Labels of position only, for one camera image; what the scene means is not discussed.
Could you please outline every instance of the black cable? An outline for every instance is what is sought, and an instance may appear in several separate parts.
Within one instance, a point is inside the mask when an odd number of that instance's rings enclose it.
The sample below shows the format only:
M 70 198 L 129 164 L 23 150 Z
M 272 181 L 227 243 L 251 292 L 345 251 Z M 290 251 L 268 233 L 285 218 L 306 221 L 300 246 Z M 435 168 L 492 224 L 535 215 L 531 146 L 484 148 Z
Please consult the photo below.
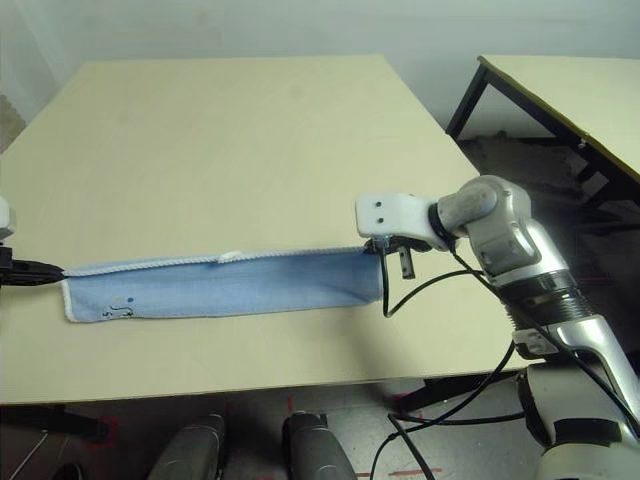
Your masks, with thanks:
M 411 415 L 394 414 L 396 420 L 413 423 L 431 423 L 433 420 L 429 418 L 412 417 Z M 500 415 L 498 417 L 482 417 L 482 418 L 465 418 L 462 420 L 441 420 L 438 427 L 446 426 L 464 426 L 464 425 L 487 425 L 491 423 L 512 422 L 524 418 L 524 412 L 510 413 L 509 415 Z
M 371 464 L 371 472 L 369 472 L 369 480 L 373 480 L 373 476 L 376 473 L 376 465 L 378 464 L 378 458 L 380 458 L 380 454 L 382 453 L 382 450 L 384 450 L 384 447 L 389 445 L 389 443 L 391 443 L 391 441 L 395 439 L 396 437 L 394 437 L 393 435 L 389 435 L 387 438 L 384 439 L 384 442 L 382 442 L 378 447 L 378 451 L 373 457 L 373 463 Z
M 402 300 L 400 300 L 395 307 L 389 310 L 389 272 L 387 270 L 387 260 L 386 260 L 386 252 L 382 250 L 380 252 L 380 270 L 382 271 L 382 313 L 386 318 L 391 318 L 395 313 L 400 310 L 404 305 L 415 297 L 418 293 L 424 290 L 427 287 L 430 287 L 434 283 L 438 283 L 442 280 L 446 280 L 447 278 L 458 277 L 460 275 L 470 275 L 471 272 L 468 270 L 455 270 L 453 272 L 448 272 L 442 275 L 438 275 L 437 277 L 433 277 L 426 282 L 418 285 L 416 288 L 407 293 Z M 482 275 L 483 272 L 480 270 L 476 270 L 476 273 Z
M 616 406 L 622 411 L 624 416 L 627 418 L 627 421 L 630 424 L 630 427 L 634 431 L 637 436 L 640 436 L 640 423 L 636 420 L 633 412 L 627 406 L 627 404 L 618 397 L 618 395 L 607 385 L 604 380 L 598 375 L 593 369 L 581 358 L 576 356 L 569 348 L 565 345 L 557 341 L 553 336 L 547 332 L 542 325 L 540 325 L 535 319 L 533 319 L 528 313 L 526 313 L 523 309 L 514 305 L 512 302 L 503 298 L 498 291 L 487 282 L 484 278 L 476 273 L 476 271 L 471 268 L 471 266 L 456 252 L 455 248 L 451 249 L 451 254 L 458 261 L 460 265 L 462 265 L 471 275 L 473 275 L 482 285 L 484 285 L 487 290 L 489 290 L 493 295 L 495 295 L 498 300 L 500 300 L 508 309 L 510 309 L 513 314 L 525 320 L 529 326 L 535 329 L 536 332 L 540 334 L 545 340 L 547 340 L 551 345 L 553 345 L 559 352 L 561 352 L 565 357 L 575 363 L 584 373 L 586 373 L 595 383 L 602 389 L 602 391 L 616 404 Z
M 507 364 L 507 362 L 511 359 L 511 356 L 513 355 L 513 352 L 515 350 L 515 344 L 513 342 L 511 342 L 509 344 L 509 348 L 507 349 L 506 353 L 504 354 L 504 356 L 502 357 L 502 360 L 500 360 L 500 363 L 496 366 L 496 368 L 493 370 L 493 372 L 491 372 L 490 374 L 488 374 L 484 380 L 482 380 L 482 382 L 480 383 L 480 385 L 478 385 L 476 387 L 476 389 L 467 397 L 465 398 L 462 402 L 460 402 L 458 405 L 456 405 L 455 407 L 451 408 L 450 410 L 448 410 L 447 412 L 443 413 L 442 415 L 440 415 L 439 417 L 435 418 L 434 420 L 429 420 L 428 423 L 424 423 L 422 425 L 418 425 L 416 427 L 411 427 L 409 429 L 406 430 L 407 433 L 411 433 L 411 432 L 416 432 L 418 430 L 423 430 L 425 428 L 429 428 L 431 426 L 434 425 L 439 425 L 441 422 L 443 422 L 444 420 L 446 420 L 447 418 L 451 417 L 452 415 L 458 413 L 460 410 L 462 410 L 464 407 L 466 407 L 467 405 L 469 405 L 473 400 L 476 399 L 476 397 L 478 395 L 480 395 L 493 381 L 495 381 L 495 378 L 500 374 L 500 372 L 502 371 L 502 369 L 504 368 L 504 366 Z M 373 464 L 371 465 L 371 473 L 369 476 L 369 480 L 373 480 L 373 474 L 375 472 L 376 469 L 376 464 L 378 463 L 378 458 L 380 457 L 380 454 L 382 453 L 382 450 L 384 450 L 384 448 L 393 440 L 395 440 L 396 438 L 398 438 L 400 436 L 400 433 L 392 433 L 391 435 L 389 435 L 381 444 L 380 447 L 378 447 L 378 451 L 376 452 L 375 456 L 373 457 Z
M 515 348 L 516 348 L 515 344 L 511 342 L 509 344 L 509 348 L 507 349 L 507 352 L 504 354 L 504 356 L 502 357 L 502 360 L 500 360 L 500 363 L 496 366 L 493 372 L 491 372 L 489 375 L 484 377 L 484 380 L 482 380 L 480 385 L 478 385 L 476 389 L 473 392 L 471 392 L 471 394 L 467 398 L 465 398 L 462 402 L 460 402 L 458 405 L 451 408 L 450 410 L 446 411 L 439 417 L 436 417 L 435 419 L 431 420 L 430 422 L 424 423 L 422 425 L 418 425 L 417 427 L 409 428 L 407 432 L 417 432 L 418 430 L 423 430 L 425 428 L 432 427 L 433 425 L 438 425 L 441 421 L 446 420 L 447 418 L 455 415 L 464 407 L 466 407 L 471 402 L 473 402 L 478 397 L 478 395 L 480 395 L 489 385 L 491 385 L 491 383 L 493 383 L 494 379 L 500 374 L 500 372 L 505 367 L 507 362 L 511 359 L 511 356 L 513 355 Z
M 427 465 L 427 462 L 425 461 L 416 445 L 413 443 L 413 440 L 411 440 L 411 437 L 409 437 L 404 428 L 402 428 L 402 425 L 398 423 L 398 421 L 393 417 L 393 414 L 391 413 L 387 416 L 387 418 L 389 418 L 389 421 L 396 428 L 396 430 L 404 440 L 404 443 L 406 443 L 407 447 L 409 447 L 409 450 L 411 450 L 411 454 L 413 455 L 413 458 L 416 459 L 416 462 L 418 462 L 418 465 L 420 465 L 420 469 L 422 470 L 422 473 L 424 473 L 425 478 L 427 478 L 427 480 L 436 480 L 436 477 L 433 476 L 433 472 L 429 468 L 429 465 Z

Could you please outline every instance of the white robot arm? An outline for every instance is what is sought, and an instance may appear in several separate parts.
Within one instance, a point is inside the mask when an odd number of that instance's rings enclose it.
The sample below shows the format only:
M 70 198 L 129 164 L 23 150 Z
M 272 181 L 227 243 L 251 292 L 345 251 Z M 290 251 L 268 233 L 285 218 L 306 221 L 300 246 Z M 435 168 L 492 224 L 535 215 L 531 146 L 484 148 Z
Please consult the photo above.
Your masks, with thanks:
M 527 427 L 546 448 L 538 479 L 637 478 L 638 379 L 606 320 L 592 312 L 553 241 L 531 218 L 525 190 L 488 175 L 440 199 L 367 194 L 357 200 L 356 217 L 374 248 L 421 242 L 423 251 L 453 251 L 459 238 L 469 238 L 511 316 L 518 353 L 546 360 L 518 377 Z M 410 269 L 410 257 L 402 257 L 409 262 L 403 271 Z M 592 378 L 580 363 L 588 363 Z

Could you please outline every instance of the gray robot leg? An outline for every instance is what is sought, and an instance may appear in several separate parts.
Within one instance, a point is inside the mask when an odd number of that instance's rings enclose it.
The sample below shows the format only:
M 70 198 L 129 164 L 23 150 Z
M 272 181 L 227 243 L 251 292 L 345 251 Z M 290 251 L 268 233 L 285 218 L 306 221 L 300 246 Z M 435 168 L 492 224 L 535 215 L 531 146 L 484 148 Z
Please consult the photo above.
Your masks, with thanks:
M 355 480 L 356 474 L 326 420 L 294 413 L 282 426 L 285 461 L 291 480 Z
M 223 458 L 224 420 L 220 415 L 207 415 L 173 436 L 148 480 L 214 480 Z

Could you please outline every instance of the blue cloth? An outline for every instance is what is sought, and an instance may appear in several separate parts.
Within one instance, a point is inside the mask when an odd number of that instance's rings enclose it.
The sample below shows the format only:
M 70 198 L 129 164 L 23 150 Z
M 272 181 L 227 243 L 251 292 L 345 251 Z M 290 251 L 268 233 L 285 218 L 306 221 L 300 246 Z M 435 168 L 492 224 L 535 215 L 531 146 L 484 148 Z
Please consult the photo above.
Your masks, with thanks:
M 73 322 L 346 307 L 381 297 L 378 258 L 361 247 L 149 259 L 65 275 L 65 312 Z

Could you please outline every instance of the tabletop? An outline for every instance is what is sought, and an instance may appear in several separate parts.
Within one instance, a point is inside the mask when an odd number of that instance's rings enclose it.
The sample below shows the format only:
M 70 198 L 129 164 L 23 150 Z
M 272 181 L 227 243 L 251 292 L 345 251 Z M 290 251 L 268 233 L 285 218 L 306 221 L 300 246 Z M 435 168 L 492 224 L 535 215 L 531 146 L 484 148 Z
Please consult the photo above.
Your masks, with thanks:
M 640 183 L 640 60 L 535 55 L 479 60 Z
M 1 167 L 14 257 L 65 268 L 360 245 L 358 194 L 444 195 L 477 175 L 375 55 L 88 63 Z M 431 252 L 404 281 L 389 262 L 393 299 L 458 269 Z M 425 290 L 392 319 L 381 308 L 73 324 L 58 285 L 3 287 L 0 401 L 481 372 L 510 341 L 501 305 L 470 277 Z

